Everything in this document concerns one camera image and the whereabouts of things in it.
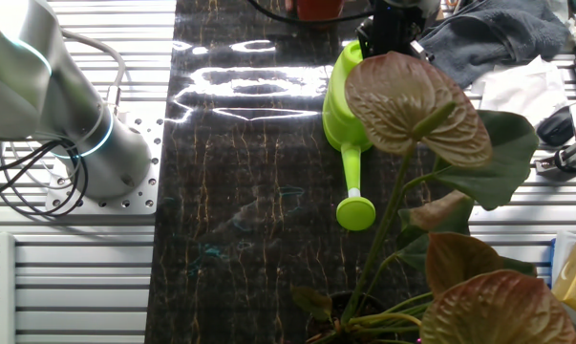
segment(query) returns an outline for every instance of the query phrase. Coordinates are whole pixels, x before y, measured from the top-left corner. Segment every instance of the anthurium plant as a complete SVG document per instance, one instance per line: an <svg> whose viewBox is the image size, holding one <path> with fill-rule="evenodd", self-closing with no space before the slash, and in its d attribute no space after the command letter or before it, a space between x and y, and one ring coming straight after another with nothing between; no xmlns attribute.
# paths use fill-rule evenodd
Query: anthurium plant
<svg viewBox="0 0 576 344"><path fill-rule="evenodd" d="M328 296L292 287L299 307L314 321L330 324L308 343L407 344L401 334L408 332L418 333L423 344L576 343L569 317L536 278L536 268L500 257L470 237L468 229L474 202L487 210L505 205L529 176L538 147L529 122L514 114L475 110L449 76L398 53L358 64L347 78L345 93L374 146L403 159L362 274L342 314L334 315ZM404 181L420 144L437 155L434 168ZM406 193L424 182L444 183L455 190L424 206L401 209ZM394 253L377 265L398 218L402 230ZM431 292L385 311L362 313L380 274L396 260L425 272Z"/></svg>

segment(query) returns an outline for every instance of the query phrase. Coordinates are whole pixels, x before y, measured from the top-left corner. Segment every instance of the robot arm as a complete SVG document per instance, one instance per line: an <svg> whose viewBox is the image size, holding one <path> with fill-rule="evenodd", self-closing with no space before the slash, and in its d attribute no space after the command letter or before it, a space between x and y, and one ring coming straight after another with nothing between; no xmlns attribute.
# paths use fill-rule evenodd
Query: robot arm
<svg viewBox="0 0 576 344"><path fill-rule="evenodd" d="M51 71L35 53L0 31L0 138L34 134L41 118Z"/></svg>
<svg viewBox="0 0 576 344"><path fill-rule="evenodd" d="M0 140L70 140L86 158L87 196L109 200L134 190L150 165L141 134L115 113L71 59L46 0L0 1ZM53 153L73 171L63 147Z"/></svg>

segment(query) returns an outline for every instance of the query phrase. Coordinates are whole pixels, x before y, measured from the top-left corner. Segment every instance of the plant stem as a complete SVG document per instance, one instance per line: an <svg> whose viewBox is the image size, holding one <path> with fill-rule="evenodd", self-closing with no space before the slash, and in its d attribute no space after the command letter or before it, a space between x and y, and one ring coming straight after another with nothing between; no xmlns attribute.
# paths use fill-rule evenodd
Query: plant stem
<svg viewBox="0 0 576 344"><path fill-rule="evenodd" d="M430 173L421 177L417 177L413 180L411 180L410 182L404 184L404 187L402 188L404 190L404 192L414 188L415 186L423 183L423 182L427 182L429 180L431 180L434 177L434 173Z"/></svg>
<svg viewBox="0 0 576 344"><path fill-rule="evenodd" d="M415 301L418 301L418 300L421 300L421 299L424 299L424 298L430 297L430 296L432 296L432 293L431 293L431 292L426 292L426 293L421 294L421 295L419 295L419 296L415 296L415 297L413 297L413 298L410 298L410 299L408 299L408 300L406 300L406 301L404 301L404 302L401 302L401 303L399 303L399 304L391 307L390 309L384 311L384 313L394 312L395 310L399 310L399 309L402 308L403 306L406 306L406 305L408 305L408 304L410 304L410 303L413 303L413 302L415 302Z"/></svg>
<svg viewBox="0 0 576 344"><path fill-rule="evenodd" d="M373 343L413 344L410 342L405 342L404 340L391 340L391 339L375 339Z"/></svg>
<svg viewBox="0 0 576 344"><path fill-rule="evenodd" d="M341 324L347 324L352 319L353 315L355 314L355 309L357 308L358 300L360 295L362 294L362 290L364 289L364 285L366 284L366 277L371 273L371 269L373 268L374 262L376 260L376 256L383 247L383 242L385 241L385 237L387 236L390 227L392 226L392 222L394 221L395 214L397 212L398 205L400 203L400 195L402 195L402 184L404 182L404 176L406 175L406 171L409 169L409 162L413 157L414 149L411 149L404 159L402 160L402 164L400 165L400 170L398 171L398 175L395 179L394 190L392 190L392 197L390 198L390 202L385 209L385 214L383 214L383 219L381 220L381 225L379 226L376 235L374 236L373 240L373 247L366 259L366 263L364 264L364 269L362 270L362 276L360 277L359 281L355 285L355 290L353 290L352 297L349 299L349 303L341 316Z"/></svg>
<svg viewBox="0 0 576 344"><path fill-rule="evenodd" d="M389 314L381 313L381 314L375 314L375 315L360 316L360 317L353 318L352 320L349 321L349 323L351 325L351 324L359 324L359 323L364 323L364 322L369 322L369 321L374 321L374 320L387 320L387 319L408 320L408 321L414 323L415 325L421 327L421 321L419 319L417 319L414 316L411 316L409 314L402 314L402 313L389 313Z"/></svg>
<svg viewBox="0 0 576 344"><path fill-rule="evenodd" d="M360 314L360 312L362 312L362 308L364 307L364 304L366 304L366 299L368 298L368 296L371 294L371 292L373 292L373 288L376 285L376 282L379 280L379 277L381 277L381 272L391 263L393 262L395 259L397 259L397 255L395 253L393 253L391 256L387 257L383 263L381 263L381 265L379 266L379 269L376 271L376 274L374 275L373 278L373 282L371 283L371 286L368 287L368 291L366 291L366 293L364 294L364 298L362 299L362 302L360 302L360 307L357 309L357 312L355 314Z"/></svg>
<svg viewBox="0 0 576 344"><path fill-rule="evenodd" d="M330 335L327 335L319 340L315 340L314 342L311 342L311 344L324 344L324 343L330 343L335 337L338 336L338 333L332 333Z"/></svg>
<svg viewBox="0 0 576 344"><path fill-rule="evenodd" d="M411 307L410 309L402 310L402 311L399 311L396 313L407 314L410 316L414 316L416 318L420 318L431 304L432 304L432 302L428 302L428 303L414 306L414 307ZM368 325L368 327L370 328L370 327L378 327L378 326L401 326L404 323L405 323L404 320L393 320L393 321L389 321L389 322L385 322L384 320L376 320L376 321L371 322Z"/></svg>
<svg viewBox="0 0 576 344"><path fill-rule="evenodd" d="M384 329L363 329L358 330L353 334L384 334L384 333L406 333L419 331L419 326L409 326L400 328L384 328Z"/></svg>

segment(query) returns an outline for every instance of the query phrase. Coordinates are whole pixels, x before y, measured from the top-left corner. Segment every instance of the gray cloth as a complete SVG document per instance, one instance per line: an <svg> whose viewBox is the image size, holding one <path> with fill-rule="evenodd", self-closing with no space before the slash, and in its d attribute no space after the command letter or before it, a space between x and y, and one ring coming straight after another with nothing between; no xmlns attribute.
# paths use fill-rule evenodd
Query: gray cloth
<svg viewBox="0 0 576 344"><path fill-rule="evenodd" d="M545 0L485 0L449 17L419 43L434 54L433 65L465 88L501 61L553 57L568 34Z"/></svg>

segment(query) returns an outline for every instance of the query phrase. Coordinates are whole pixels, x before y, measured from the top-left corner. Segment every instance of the metal mounting plate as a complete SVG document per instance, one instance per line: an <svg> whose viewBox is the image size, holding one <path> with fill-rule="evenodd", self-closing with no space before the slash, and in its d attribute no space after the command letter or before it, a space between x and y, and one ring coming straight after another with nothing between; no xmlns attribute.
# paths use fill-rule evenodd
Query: metal mounting plate
<svg viewBox="0 0 576 344"><path fill-rule="evenodd" d="M162 148L162 129L164 128L164 114L150 116L142 114L141 110L133 109L131 112L121 112L118 114L123 122L129 127L137 129L150 147L152 161L147 176L141 184L132 192L111 200L93 200L86 196L82 199L83 204L76 208L71 214L74 215L145 215L156 212L158 197L158 180L160 174L160 159ZM57 176L66 177L67 170L64 164L57 162L54 164L53 172ZM60 177L51 177L51 186L59 186ZM71 188L54 190L50 189L46 199L46 208L52 209L56 204L62 203L68 196ZM71 198L64 209L70 208L77 200L79 192Z"/></svg>

